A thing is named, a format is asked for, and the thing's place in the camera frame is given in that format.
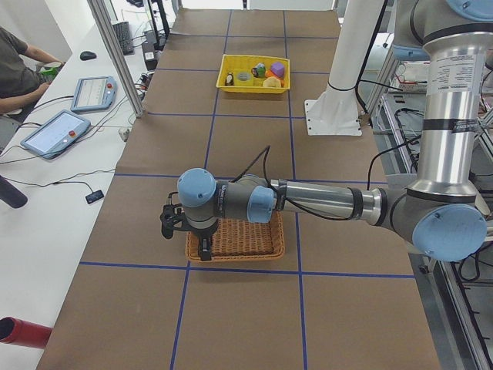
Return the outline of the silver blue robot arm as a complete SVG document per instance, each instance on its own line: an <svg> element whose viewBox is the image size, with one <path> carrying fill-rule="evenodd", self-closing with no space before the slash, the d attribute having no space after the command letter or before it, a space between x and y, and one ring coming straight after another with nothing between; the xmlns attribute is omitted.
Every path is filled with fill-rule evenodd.
<svg viewBox="0 0 493 370"><path fill-rule="evenodd" d="M435 260L465 259L487 235L469 170L491 46L490 1L399 2L395 54L409 48L430 58L418 174L411 184L403 190L359 190L246 173L223 181L195 168L178 179L179 203L163 210L163 236L194 233L199 256L208 261L220 219L265 224L277 211L293 207L325 220L384 227Z"/></svg>

